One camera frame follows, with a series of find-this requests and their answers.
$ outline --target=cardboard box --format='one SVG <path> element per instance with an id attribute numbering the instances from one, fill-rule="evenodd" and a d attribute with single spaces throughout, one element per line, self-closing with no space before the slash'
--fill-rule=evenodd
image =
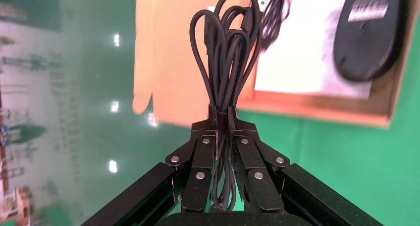
<path id="1" fill-rule="evenodd" d="M 137 0 L 134 73 L 135 113 L 142 113 L 153 97 L 159 121 L 184 126 L 207 117 L 208 96 L 192 55 L 189 26 L 193 15 L 218 0 Z M 228 0 L 247 6 L 249 0 Z M 400 58 L 384 76 L 374 80 L 368 100 L 254 91 L 254 67 L 238 102 L 238 108 L 256 112 L 286 114 L 352 124 L 389 127 L 395 112 L 402 78 L 419 12 L 420 0 L 408 0 L 409 13 Z M 196 27 L 197 44 L 203 63 L 204 19 Z"/>

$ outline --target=black cable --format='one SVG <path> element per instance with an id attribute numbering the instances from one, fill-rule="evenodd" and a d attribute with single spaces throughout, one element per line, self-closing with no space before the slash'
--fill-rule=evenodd
<path id="1" fill-rule="evenodd" d="M 190 25 L 191 47 L 209 95 L 210 105 L 216 106 L 222 113 L 227 112 L 228 106 L 236 106 L 239 94 L 257 60 L 262 43 L 263 17 L 258 0 L 251 0 L 251 7 L 232 6 L 220 19 L 219 13 L 225 2 L 226 0 L 219 0 L 214 12 L 200 10 L 193 16 Z M 239 15 L 243 16 L 241 30 L 230 29 L 231 23 Z M 195 37 L 197 21 L 202 16 L 205 16 L 209 74 L 199 55 Z M 247 65 L 254 45 L 253 55 Z M 223 128 L 219 130 L 211 198 L 212 208 L 231 211 L 236 202 L 236 182 L 230 161 L 232 142 L 227 134 Z M 224 182 L 219 194 L 218 185 L 222 172 Z"/>
<path id="2" fill-rule="evenodd" d="M 283 7 L 287 3 L 286 15 L 283 17 Z M 291 0 L 270 0 L 267 5 L 267 12 L 262 20 L 262 49 L 268 47 L 278 38 L 281 24 L 289 17 Z"/>

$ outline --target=mouse label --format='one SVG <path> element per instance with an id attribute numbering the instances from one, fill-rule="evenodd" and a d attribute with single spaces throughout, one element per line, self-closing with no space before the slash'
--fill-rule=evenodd
<path id="1" fill-rule="evenodd" d="M 382 19 L 388 10 L 386 0 L 356 0 L 349 15 L 349 22 Z"/>

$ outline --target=black computer mouse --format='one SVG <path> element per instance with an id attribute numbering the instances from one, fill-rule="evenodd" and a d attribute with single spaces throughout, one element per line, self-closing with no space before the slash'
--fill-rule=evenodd
<path id="1" fill-rule="evenodd" d="M 345 1 L 333 46 L 342 77 L 370 81 L 392 67 L 402 47 L 404 8 L 404 0 Z"/>

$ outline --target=white paper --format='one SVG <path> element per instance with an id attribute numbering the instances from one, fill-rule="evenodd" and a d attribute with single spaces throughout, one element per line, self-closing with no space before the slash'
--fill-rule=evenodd
<path id="1" fill-rule="evenodd" d="M 346 81 L 334 65 L 333 42 L 344 1 L 291 0 L 279 37 L 260 54 L 254 89 L 367 99 L 371 82 Z"/>

